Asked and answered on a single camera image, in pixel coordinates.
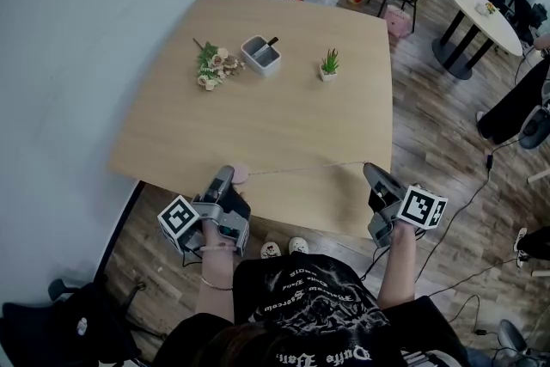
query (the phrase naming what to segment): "round white table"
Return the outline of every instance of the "round white table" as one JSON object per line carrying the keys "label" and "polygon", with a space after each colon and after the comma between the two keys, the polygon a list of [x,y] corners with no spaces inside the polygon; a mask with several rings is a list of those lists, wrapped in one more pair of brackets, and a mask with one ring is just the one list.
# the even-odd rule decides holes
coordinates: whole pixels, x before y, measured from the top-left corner
{"label": "round white table", "polygon": [[[461,80],[468,80],[472,76],[472,68],[485,55],[493,44],[501,47],[510,54],[521,56],[523,55],[522,44],[517,38],[516,31],[510,23],[504,18],[500,11],[495,11],[492,15],[482,15],[476,11],[475,7],[481,3],[485,5],[488,0],[452,0],[460,9],[455,19],[450,24],[449,28],[441,39],[433,40],[431,49],[435,54],[439,63],[453,76]],[[449,42],[462,19],[466,16],[473,22],[472,27],[467,32],[466,36],[458,45]],[[487,41],[468,60],[464,54],[464,50],[472,42],[474,37],[481,31]]]}

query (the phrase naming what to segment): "white wall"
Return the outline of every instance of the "white wall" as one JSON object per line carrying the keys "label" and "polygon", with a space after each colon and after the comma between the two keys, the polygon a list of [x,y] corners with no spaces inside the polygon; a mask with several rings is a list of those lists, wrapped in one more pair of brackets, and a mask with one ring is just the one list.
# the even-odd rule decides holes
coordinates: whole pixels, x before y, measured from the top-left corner
{"label": "white wall", "polygon": [[135,185],[109,150],[192,1],[0,0],[0,303],[94,276]]}

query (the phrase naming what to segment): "hair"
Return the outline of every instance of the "hair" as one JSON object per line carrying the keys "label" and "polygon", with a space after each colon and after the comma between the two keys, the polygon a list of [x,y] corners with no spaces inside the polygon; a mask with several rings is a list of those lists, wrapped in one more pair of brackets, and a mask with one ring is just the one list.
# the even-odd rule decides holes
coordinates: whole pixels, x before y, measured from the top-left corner
{"label": "hair", "polygon": [[239,357],[246,351],[251,342],[262,345],[263,359],[258,359],[258,365],[268,364],[273,360],[280,343],[287,339],[280,333],[270,333],[261,322],[245,323],[232,326],[218,333],[195,356],[192,367],[237,367]]}

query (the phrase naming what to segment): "bracelet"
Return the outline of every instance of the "bracelet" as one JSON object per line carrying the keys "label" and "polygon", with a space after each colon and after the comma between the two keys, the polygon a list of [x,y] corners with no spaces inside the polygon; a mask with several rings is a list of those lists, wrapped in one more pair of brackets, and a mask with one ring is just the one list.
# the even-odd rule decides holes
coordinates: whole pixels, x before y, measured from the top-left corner
{"label": "bracelet", "polygon": [[217,246],[217,247],[201,247],[199,251],[236,251],[237,247]]}
{"label": "bracelet", "polygon": [[214,284],[212,284],[211,282],[209,281],[206,281],[205,278],[201,275],[200,276],[200,279],[203,280],[203,283],[206,284],[208,287],[211,287],[212,289],[215,289],[216,291],[232,291],[233,290],[233,287],[230,287],[230,288],[218,288],[217,286],[215,286]]}

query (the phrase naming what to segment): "bag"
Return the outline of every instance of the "bag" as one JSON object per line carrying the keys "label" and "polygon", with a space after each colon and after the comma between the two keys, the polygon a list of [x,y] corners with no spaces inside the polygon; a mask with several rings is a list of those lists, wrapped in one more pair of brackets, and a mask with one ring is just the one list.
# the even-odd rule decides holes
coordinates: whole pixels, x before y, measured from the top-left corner
{"label": "bag", "polygon": [[413,30],[413,20],[403,9],[388,5],[384,20],[388,24],[388,32],[397,38],[406,37]]}

